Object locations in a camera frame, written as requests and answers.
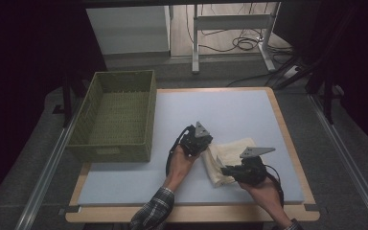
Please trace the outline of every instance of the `metal bar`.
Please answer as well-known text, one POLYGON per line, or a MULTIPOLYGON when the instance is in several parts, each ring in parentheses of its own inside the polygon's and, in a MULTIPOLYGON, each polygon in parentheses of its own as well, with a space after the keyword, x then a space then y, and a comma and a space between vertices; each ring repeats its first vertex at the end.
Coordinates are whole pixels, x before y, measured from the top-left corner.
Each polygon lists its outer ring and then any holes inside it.
POLYGON ((368 208, 368 183, 366 179, 357 167, 355 160, 352 158, 351 153, 349 153, 349 150, 346 148, 335 127, 331 125, 323 115, 321 102, 319 102, 318 98, 313 95, 309 95, 309 98, 315 107, 319 120, 333 141, 333 145, 335 146, 346 171, 352 178, 357 191, 368 208))
POLYGON ((197 26, 199 31, 265 29, 269 20, 269 14, 204 15, 198 17, 197 26))
MULTIPOLYGON (((77 99, 75 106, 76 111, 80 110, 81 101, 82 101, 81 99, 77 99)), ((64 148, 68 142, 70 131, 72 130, 72 127, 75 124, 77 114, 78 114, 77 112, 73 114, 69 125, 62 130, 56 142, 56 145, 45 167, 43 168, 43 171, 41 172, 41 175, 38 178, 37 183, 34 186, 34 190, 32 191, 32 194, 29 197, 29 200, 26 203, 25 208, 23 209, 23 213, 16 224, 15 230, 31 229, 35 221, 35 216, 38 212, 38 209, 40 208, 43 198, 46 195, 47 189, 49 188, 53 175, 56 172, 58 162, 61 159, 62 153, 64 152, 64 148)))
POLYGON ((280 3, 276 2, 276 5, 273 9, 273 11, 268 16, 268 22, 267 26, 264 32, 263 41, 258 44, 259 50, 262 54, 262 58, 264 60, 265 66, 267 67, 268 72, 274 72, 276 71, 276 68, 274 67, 273 61, 271 60, 270 55, 267 51, 267 44, 271 36, 271 32, 273 31, 274 22, 277 17, 277 11, 279 10, 280 3))
POLYGON ((199 73, 199 53, 198 53, 198 6, 194 5, 194 42, 193 42, 193 74, 199 73))

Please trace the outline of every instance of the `basket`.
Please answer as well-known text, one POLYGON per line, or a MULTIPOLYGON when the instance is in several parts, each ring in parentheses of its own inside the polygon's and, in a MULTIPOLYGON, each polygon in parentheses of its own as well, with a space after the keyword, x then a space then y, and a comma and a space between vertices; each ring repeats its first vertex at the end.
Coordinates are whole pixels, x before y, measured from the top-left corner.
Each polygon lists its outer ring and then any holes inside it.
POLYGON ((66 149, 81 162, 149 162, 156 91, 153 71, 95 73, 66 149))

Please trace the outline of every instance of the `black backdrop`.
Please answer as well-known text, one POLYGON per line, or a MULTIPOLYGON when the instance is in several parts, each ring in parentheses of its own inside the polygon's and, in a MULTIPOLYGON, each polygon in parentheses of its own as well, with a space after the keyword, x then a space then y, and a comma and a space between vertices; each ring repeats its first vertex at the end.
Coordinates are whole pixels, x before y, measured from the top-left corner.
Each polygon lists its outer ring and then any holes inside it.
MULTIPOLYGON (((357 11, 337 44, 325 73, 331 74, 333 83, 341 86, 344 91, 342 106, 368 135, 368 1, 356 3, 357 11)), ((324 49, 333 35, 334 19, 346 10, 345 4, 343 1, 321 3, 311 38, 315 45, 303 54, 304 60, 316 59, 324 49), (321 34, 330 28, 330 34, 321 34)))
POLYGON ((0 184, 65 74, 104 70, 85 9, 0 1, 0 184))

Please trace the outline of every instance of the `white cloth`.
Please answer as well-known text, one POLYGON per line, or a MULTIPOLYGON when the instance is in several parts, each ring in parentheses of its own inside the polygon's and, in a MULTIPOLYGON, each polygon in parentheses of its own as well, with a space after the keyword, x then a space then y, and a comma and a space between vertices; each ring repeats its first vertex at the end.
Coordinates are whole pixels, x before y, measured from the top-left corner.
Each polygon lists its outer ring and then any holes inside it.
POLYGON ((240 165, 240 155, 247 147, 256 147, 253 139, 244 138, 223 145, 210 144, 202 153, 205 168, 215 188, 235 181, 232 176, 223 175, 220 168, 225 165, 240 165))

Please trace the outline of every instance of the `plaid shirt sleeve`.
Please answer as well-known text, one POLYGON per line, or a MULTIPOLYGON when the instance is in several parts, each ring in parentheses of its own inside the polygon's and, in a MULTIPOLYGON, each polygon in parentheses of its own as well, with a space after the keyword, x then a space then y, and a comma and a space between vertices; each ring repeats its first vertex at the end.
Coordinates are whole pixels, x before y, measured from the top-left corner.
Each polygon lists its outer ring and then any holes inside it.
POLYGON ((161 187, 151 200, 140 209, 130 221, 131 230, 163 229, 164 220, 174 206, 174 193, 161 187))
POLYGON ((290 227, 286 228, 285 230, 303 230, 303 228, 298 223, 297 219, 292 219, 292 224, 290 227))

